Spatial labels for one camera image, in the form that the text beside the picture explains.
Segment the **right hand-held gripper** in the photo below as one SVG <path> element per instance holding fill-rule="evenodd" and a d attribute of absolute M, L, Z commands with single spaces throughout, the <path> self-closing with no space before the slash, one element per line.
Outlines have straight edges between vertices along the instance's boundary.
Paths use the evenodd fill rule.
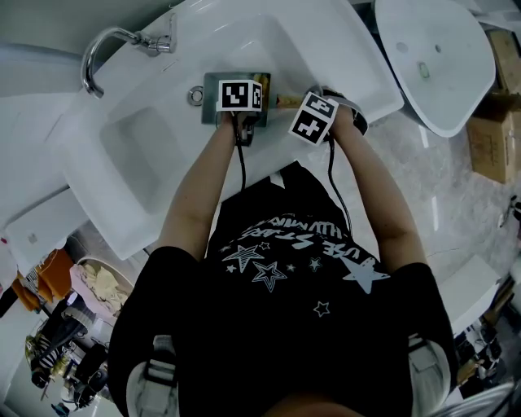
<path fill-rule="evenodd" d="M 315 85 L 303 95 L 289 95 L 288 108 L 297 111 L 288 133 L 313 145 L 326 140 L 339 108 L 351 111 L 353 124 L 362 134 L 368 129 L 361 108 L 326 86 Z"/>

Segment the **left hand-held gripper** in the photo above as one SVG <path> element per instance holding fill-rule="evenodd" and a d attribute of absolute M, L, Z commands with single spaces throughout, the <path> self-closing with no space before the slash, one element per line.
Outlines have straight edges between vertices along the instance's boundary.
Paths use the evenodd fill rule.
<path fill-rule="evenodd" d="M 255 124 L 263 113 L 263 86 L 254 80 L 220 80 L 217 112 L 228 112 L 237 145 L 252 144 Z"/>

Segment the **grey rectangular pan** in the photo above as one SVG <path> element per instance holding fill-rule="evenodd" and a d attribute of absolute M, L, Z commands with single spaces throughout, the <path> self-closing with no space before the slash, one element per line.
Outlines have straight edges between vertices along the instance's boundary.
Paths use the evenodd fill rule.
<path fill-rule="evenodd" d="M 201 121 L 203 124 L 213 124 L 216 120 L 216 103 L 218 100 L 218 85 L 221 80 L 253 80 L 255 72 L 207 72 L 204 74 L 204 101 L 202 104 Z M 297 110 L 302 104 L 303 96 L 269 93 L 269 108 L 260 114 L 256 126 L 266 127 L 268 115 L 273 110 Z"/>

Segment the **person's left forearm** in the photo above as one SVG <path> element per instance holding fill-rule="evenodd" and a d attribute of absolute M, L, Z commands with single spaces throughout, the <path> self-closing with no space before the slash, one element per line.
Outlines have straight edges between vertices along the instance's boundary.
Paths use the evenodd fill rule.
<path fill-rule="evenodd" d="M 180 248 L 204 258 L 222 188 L 235 148 L 232 115 L 221 123 L 182 179 L 170 204 L 157 246 Z"/>

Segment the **person's right forearm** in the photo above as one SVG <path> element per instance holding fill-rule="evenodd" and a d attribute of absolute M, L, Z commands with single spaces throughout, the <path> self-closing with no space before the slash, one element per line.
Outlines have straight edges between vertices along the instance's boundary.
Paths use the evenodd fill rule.
<path fill-rule="evenodd" d="M 352 109 L 338 107 L 331 133 L 351 165 L 366 216 L 388 272 L 427 262 L 418 229 L 401 190 L 354 125 Z"/>

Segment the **white ceramic sink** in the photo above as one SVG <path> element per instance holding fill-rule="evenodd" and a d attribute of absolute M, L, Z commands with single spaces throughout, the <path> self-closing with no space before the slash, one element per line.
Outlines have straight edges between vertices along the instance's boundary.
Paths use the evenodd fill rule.
<path fill-rule="evenodd" d="M 348 0 L 185 0 L 145 27 L 172 54 L 122 46 L 56 126 L 54 152 L 81 207 L 121 259 L 154 243 L 214 124 L 188 103 L 210 72 L 267 72 L 271 94 L 329 86 L 368 122 L 402 108 L 392 72 Z"/>

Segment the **white freestanding basin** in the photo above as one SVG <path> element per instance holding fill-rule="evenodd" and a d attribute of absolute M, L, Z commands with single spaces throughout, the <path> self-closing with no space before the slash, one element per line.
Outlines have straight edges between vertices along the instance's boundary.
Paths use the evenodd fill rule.
<path fill-rule="evenodd" d="M 451 138 L 496 78 L 485 31 L 454 0 L 374 0 L 383 49 L 406 98 L 406 111 Z"/>

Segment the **chrome faucet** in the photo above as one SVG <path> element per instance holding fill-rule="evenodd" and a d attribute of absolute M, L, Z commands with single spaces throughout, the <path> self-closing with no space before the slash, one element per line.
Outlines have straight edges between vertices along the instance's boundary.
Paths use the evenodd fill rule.
<path fill-rule="evenodd" d="M 149 57 L 173 54 L 177 49 L 177 14 L 171 13 L 167 22 L 168 32 L 158 37 L 149 36 L 143 31 L 131 32 L 119 27 L 110 27 L 100 32 L 86 48 L 81 61 L 81 83 L 86 92 L 96 99 L 104 96 L 104 89 L 94 79 L 94 67 L 101 46 L 109 38 L 135 46 Z"/>

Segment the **brown cardboard box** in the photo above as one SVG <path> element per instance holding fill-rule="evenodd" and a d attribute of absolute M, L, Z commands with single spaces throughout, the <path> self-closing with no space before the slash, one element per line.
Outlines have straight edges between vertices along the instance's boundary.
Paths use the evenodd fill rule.
<path fill-rule="evenodd" d="M 515 35 L 504 29 L 487 31 L 497 71 L 497 88 L 507 94 L 521 94 L 521 50 Z"/>
<path fill-rule="evenodd" d="M 501 184 L 514 180 L 521 160 L 521 94 L 485 96 L 466 132 L 473 171 Z"/>

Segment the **black star print T-shirt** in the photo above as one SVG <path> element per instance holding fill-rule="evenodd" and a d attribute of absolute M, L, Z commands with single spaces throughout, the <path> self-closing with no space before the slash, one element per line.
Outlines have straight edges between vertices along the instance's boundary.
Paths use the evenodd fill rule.
<path fill-rule="evenodd" d="M 181 417 L 261 417 L 320 394 L 365 417 L 413 417 L 455 387 L 453 333 L 429 266 L 388 272 L 298 163 L 226 200 L 204 258 L 149 256 L 112 332 L 108 387 L 158 335 L 176 353 Z"/>

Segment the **beige round basket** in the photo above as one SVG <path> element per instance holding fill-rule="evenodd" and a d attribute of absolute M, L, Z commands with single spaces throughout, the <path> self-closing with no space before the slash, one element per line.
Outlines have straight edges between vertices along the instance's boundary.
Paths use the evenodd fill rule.
<path fill-rule="evenodd" d="M 72 290 L 86 307 L 105 320 L 116 319 L 134 289 L 130 281 L 105 261 L 83 257 L 69 270 Z"/>

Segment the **pale yellow cloth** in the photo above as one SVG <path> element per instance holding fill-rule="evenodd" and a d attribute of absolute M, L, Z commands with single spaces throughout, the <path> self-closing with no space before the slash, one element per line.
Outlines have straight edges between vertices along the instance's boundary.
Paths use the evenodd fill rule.
<path fill-rule="evenodd" d="M 98 270 L 93 266 L 91 267 L 95 270 L 97 275 L 95 291 L 100 298 L 99 302 L 109 313 L 112 315 L 116 314 L 128 299 L 128 294 L 119 289 L 119 283 L 111 272 L 102 266 L 100 266 Z"/>

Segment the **white rectangular box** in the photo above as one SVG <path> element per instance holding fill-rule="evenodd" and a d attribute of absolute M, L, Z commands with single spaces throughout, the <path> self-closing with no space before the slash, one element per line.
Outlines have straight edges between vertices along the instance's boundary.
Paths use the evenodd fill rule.
<path fill-rule="evenodd" d="M 491 266 L 474 255 L 439 285 L 454 337 L 464 332 L 489 308 L 500 279 Z"/>

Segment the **pink cloth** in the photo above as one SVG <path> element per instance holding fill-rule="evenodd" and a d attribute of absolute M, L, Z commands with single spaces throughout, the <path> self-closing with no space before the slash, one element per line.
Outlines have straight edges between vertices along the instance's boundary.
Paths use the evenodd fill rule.
<path fill-rule="evenodd" d="M 91 266 L 84 267 L 74 264 L 70 268 L 72 289 L 77 292 L 85 301 L 100 301 L 95 291 L 97 275 Z"/>

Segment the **orange fabric item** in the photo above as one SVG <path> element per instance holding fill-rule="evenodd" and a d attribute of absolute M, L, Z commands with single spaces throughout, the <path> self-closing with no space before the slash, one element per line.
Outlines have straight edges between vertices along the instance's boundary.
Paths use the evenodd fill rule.
<path fill-rule="evenodd" d="M 61 301 L 70 293 L 73 265 L 63 248 L 56 249 L 26 275 L 18 272 L 11 288 L 28 311 L 39 311 L 43 305 Z"/>

